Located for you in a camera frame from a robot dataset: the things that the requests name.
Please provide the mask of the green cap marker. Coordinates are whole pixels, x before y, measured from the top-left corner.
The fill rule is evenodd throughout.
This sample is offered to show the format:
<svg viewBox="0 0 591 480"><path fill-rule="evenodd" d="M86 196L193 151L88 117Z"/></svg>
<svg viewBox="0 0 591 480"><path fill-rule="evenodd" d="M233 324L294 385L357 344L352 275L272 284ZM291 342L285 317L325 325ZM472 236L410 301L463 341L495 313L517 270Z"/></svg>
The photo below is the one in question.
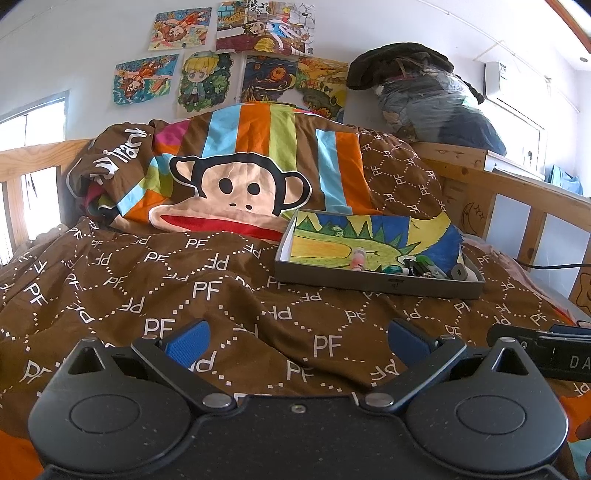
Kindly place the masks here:
<svg viewBox="0 0 591 480"><path fill-rule="evenodd" d="M444 272L444 271L443 271L441 268L439 268L439 267L438 267L438 266L437 266L437 265L436 265L436 264L435 264L435 263L434 263L434 262L433 262L433 261L432 261L432 260L431 260L429 257L427 257L427 256L418 255L418 256L416 256L416 257L415 257L415 262L418 262L418 263L421 263L421 264L424 264L424 265L426 265L426 266L427 266L427 267L428 267L428 268L431 270L431 273L432 273L432 270L435 270L435 269L437 269L437 270L440 270L440 271ZM433 273L432 273L432 275L431 275L431 276L429 276L429 277L432 277L432 278L437 278L436 276L434 276L434 275L433 275Z"/></svg>

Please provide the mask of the white USB charger plug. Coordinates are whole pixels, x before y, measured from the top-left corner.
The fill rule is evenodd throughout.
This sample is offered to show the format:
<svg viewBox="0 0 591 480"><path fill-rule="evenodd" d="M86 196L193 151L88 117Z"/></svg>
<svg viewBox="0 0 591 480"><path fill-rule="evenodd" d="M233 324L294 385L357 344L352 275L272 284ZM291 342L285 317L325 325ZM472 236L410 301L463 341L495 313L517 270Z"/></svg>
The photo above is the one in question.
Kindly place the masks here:
<svg viewBox="0 0 591 480"><path fill-rule="evenodd" d="M449 276L455 281L477 282L476 273L465 264L458 263L450 271Z"/></svg>

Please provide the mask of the pink cosmetic tube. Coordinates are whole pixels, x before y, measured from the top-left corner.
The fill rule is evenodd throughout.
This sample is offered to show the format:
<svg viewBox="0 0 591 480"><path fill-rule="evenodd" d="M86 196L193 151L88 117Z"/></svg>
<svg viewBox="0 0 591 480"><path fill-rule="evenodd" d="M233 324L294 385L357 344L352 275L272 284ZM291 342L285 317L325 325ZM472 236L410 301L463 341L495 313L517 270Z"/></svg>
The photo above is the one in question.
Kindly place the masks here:
<svg viewBox="0 0 591 480"><path fill-rule="evenodd" d="M353 271L363 271L366 269L367 254L363 248L353 249L349 269Z"/></svg>

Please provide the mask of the black binder clip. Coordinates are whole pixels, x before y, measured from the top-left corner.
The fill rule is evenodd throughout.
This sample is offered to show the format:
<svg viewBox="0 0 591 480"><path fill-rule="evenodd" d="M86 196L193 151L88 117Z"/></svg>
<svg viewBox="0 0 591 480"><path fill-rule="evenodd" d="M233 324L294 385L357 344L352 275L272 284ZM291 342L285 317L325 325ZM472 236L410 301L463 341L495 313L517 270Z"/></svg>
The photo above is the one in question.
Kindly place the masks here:
<svg viewBox="0 0 591 480"><path fill-rule="evenodd" d="M431 270L424 264L416 262L415 267L421 276L431 276L432 275Z"/></svg>

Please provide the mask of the teal nail polish bottle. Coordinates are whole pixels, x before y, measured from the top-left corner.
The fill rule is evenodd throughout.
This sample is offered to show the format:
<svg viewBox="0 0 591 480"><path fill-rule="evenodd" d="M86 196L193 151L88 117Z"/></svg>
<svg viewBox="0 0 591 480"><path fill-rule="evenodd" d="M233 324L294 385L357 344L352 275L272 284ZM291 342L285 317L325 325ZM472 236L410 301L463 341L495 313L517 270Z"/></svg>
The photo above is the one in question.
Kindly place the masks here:
<svg viewBox="0 0 591 480"><path fill-rule="evenodd" d="M383 273L389 275L409 275L410 269L402 267L400 265L390 265L383 269Z"/></svg>

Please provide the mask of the grey metal tray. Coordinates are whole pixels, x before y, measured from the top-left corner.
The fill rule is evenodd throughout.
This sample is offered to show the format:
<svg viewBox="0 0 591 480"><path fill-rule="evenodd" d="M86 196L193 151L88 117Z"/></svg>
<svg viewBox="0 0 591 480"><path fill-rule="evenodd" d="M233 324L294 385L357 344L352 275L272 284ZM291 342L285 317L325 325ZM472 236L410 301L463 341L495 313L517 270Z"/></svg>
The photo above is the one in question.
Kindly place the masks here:
<svg viewBox="0 0 591 480"><path fill-rule="evenodd" d="M353 271L291 263L288 261L287 231L294 225L296 216L297 213L288 223L276 253L274 272L276 279L280 282L394 295L464 300L477 299L484 290L483 275L478 272L476 266L464 255L463 251L461 263L476 273L477 282L455 281L449 276L449 271L445 272L448 275L447 279L438 279L429 276L389 275L382 272Z"/></svg>

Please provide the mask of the brown PF patterned duvet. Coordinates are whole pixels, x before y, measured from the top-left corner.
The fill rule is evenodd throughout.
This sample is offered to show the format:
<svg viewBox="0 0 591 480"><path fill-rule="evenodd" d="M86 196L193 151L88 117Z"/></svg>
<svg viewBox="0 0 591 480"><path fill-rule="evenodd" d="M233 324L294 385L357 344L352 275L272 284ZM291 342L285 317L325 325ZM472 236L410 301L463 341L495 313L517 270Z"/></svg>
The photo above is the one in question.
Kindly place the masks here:
<svg viewBox="0 0 591 480"><path fill-rule="evenodd" d="M573 325L477 247L485 276L476 300L446 300L286 285L273 276L276 246L233 233L135 236L88 219L1 270L1 442L30 445L27 418L79 340L126 346L204 319L211 343L191 366L235 396L365 392L396 379L394 319L472 346L495 324Z"/></svg>

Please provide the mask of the dinosaur painting paper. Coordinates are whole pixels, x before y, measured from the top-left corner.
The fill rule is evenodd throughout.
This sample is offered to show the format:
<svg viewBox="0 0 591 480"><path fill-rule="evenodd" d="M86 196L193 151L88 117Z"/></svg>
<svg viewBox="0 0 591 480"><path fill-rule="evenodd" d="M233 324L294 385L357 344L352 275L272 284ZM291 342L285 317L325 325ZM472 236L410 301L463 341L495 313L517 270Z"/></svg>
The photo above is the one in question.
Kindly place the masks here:
<svg viewBox="0 0 591 480"><path fill-rule="evenodd" d="M324 268L349 269L353 249L367 254L366 269L423 255L444 272L463 261L462 235L445 213L431 219L410 216L353 215L301 210L287 231L288 261Z"/></svg>

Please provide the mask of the blue hanging clothing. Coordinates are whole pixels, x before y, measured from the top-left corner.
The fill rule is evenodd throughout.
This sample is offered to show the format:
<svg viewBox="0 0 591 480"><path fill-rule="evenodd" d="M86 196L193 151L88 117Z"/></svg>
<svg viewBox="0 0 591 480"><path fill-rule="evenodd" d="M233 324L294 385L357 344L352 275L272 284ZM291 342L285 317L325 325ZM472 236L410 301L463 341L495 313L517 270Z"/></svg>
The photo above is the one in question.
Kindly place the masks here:
<svg viewBox="0 0 591 480"><path fill-rule="evenodd" d="M574 194L583 194L580 179L577 176L570 175L558 165L553 165L549 170L546 182Z"/></svg>

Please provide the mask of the striped monkey face pillow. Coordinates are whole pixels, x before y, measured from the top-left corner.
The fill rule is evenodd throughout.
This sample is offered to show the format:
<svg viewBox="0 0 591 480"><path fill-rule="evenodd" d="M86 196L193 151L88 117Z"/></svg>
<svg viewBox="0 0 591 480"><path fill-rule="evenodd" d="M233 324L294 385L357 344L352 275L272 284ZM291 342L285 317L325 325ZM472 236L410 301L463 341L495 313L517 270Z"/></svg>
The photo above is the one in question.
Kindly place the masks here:
<svg viewBox="0 0 591 480"><path fill-rule="evenodd" d="M88 216L134 233L229 231L277 241L300 209L378 210L359 131L280 103L112 125L79 153L66 184Z"/></svg>

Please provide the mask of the bagged bedding bundle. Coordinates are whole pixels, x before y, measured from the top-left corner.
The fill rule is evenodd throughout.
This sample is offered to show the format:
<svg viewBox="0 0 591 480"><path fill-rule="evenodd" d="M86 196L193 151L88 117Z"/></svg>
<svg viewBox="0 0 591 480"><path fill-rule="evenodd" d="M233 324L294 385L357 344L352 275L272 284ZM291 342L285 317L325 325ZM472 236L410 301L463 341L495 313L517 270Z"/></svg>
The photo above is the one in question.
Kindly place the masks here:
<svg viewBox="0 0 591 480"><path fill-rule="evenodd" d="M436 67L407 71L381 85L378 101L394 135L492 151L507 148L478 108L478 94L457 75Z"/></svg>

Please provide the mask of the white air conditioner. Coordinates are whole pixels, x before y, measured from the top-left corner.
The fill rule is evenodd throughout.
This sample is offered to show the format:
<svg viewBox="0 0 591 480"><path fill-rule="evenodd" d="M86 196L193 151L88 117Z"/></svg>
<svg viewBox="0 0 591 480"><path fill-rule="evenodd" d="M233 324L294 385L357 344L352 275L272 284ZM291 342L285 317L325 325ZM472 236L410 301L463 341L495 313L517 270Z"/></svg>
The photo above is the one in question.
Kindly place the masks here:
<svg viewBox="0 0 591 480"><path fill-rule="evenodd" d="M529 70L487 62L484 68L485 97L525 121L544 127L547 82Z"/></svg>

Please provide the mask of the anime drawing lower left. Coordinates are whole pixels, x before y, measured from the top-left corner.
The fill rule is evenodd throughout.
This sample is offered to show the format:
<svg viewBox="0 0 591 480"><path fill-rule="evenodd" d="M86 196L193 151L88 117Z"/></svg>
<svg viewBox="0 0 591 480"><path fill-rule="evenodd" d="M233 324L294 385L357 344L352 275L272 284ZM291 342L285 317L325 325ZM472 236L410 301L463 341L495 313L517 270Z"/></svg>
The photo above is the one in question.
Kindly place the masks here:
<svg viewBox="0 0 591 480"><path fill-rule="evenodd" d="M159 55L115 66L112 100L116 105L131 105L168 95L177 54Z"/></svg>

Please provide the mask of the anime drawing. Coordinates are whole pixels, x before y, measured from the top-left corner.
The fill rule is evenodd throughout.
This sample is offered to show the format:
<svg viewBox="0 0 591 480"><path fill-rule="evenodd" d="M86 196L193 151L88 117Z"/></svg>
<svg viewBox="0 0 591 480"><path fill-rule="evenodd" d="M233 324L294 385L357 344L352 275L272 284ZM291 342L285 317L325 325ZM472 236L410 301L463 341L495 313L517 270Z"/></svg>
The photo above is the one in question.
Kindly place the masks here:
<svg viewBox="0 0 591 480"><path fill-rule="evenodd" d="M149 51L191 49L205 44L211 7L160 12L155 15L149 40Z"/></svg>
<svg viewBox="0 0 591 480"><path fill-rule="evenodd" d="M115 66L112 100L116 105L131 105L168 95L177 54L159 55Z"/></svg>

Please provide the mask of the blond character drawing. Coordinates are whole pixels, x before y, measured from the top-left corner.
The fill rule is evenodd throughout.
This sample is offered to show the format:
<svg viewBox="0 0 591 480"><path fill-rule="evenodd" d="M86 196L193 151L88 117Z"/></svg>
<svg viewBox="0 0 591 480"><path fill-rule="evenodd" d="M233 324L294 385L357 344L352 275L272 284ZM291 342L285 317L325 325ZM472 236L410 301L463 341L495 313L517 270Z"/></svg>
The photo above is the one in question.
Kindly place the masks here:
<svg viewBox="0 0 591 480"><path fill-rule="evenodd" d="M177 114L198 114L228 100L232 65L229 53L197 52L187 56L181 68Z"/></svg>

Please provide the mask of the dark swirl painting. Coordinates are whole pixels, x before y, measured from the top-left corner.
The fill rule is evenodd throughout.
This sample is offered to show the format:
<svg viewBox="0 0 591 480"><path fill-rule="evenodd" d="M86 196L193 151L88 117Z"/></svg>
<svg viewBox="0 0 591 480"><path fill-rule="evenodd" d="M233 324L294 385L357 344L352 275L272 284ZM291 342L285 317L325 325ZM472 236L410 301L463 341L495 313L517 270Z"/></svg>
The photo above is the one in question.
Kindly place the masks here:
<svg viewBox="0 0 591 480"><path fill-rule="evenodd" d="M277 102L297 80L297 61L272 56L253 55L246 58L243 73L242 102Z"/></svg>

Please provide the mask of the orange landscape painting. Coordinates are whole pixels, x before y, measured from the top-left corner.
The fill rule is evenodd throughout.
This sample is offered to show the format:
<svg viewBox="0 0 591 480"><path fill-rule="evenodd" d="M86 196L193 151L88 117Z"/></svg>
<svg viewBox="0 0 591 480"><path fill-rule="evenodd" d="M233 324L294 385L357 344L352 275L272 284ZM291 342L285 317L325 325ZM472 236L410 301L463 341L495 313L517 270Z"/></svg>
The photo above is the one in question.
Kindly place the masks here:
<svg viewBox="0 0 591 480"><path fill-rule="evenodd" d="M322 117L342 122L345 116L349 64L317 57L297 62L295 88L303 95L305 107Z"/></svg>

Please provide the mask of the black fuzzy hat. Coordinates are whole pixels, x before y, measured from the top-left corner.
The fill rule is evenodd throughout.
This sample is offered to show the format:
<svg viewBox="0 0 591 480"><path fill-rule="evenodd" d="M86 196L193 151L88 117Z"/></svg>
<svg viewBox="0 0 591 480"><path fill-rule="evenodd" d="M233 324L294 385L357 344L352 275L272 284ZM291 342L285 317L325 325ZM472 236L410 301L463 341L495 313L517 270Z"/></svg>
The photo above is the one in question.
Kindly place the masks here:
<svg viewBox="0 0 591 480"><path fill-rule="evenodd" d="M479 106L484 95L456 73L444 54L423 44L399 42L369 50L349 65L346 87L380 89L380 102L392 108L408 104Z"/></svg>

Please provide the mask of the anime drawing upper left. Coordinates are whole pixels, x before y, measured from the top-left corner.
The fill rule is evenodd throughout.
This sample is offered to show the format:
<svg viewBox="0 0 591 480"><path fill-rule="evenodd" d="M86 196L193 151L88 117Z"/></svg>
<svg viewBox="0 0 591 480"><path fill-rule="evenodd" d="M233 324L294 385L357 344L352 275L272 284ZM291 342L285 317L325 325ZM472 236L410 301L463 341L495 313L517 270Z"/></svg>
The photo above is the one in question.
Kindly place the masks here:
<svg viewBox="0 0 591 480"><path fill-rule="evenodd" d="M160 12L155 15L149 40L149 51L191 49L205 44L211 7Z"/></svg>

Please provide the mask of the cartoon drawing upper right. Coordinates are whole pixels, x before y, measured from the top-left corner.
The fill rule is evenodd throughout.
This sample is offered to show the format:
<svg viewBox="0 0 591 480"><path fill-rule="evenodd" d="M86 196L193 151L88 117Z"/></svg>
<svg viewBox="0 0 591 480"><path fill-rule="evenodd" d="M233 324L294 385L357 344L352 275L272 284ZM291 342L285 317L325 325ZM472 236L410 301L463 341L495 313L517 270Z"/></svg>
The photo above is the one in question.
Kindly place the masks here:
<svg viewBox="0 0 591 480"><path fill-rule="evenodd" d="M224 1L217 8L217 50L314 55L315 6L283 1Z"/></svg>

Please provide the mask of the wooden side rail left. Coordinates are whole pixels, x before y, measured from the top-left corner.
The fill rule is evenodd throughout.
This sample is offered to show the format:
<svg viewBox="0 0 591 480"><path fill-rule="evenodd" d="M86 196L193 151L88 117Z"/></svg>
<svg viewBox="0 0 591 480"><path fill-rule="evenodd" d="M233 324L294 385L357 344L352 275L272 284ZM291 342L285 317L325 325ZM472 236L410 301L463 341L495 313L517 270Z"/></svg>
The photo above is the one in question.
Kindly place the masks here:
<svg viewBox="0 0 591 480"><path fill-rule="evenodd" d="M1 227L13 251L38 233L77 221L66 173L90 144L67 140L1 153Z"/></svg>

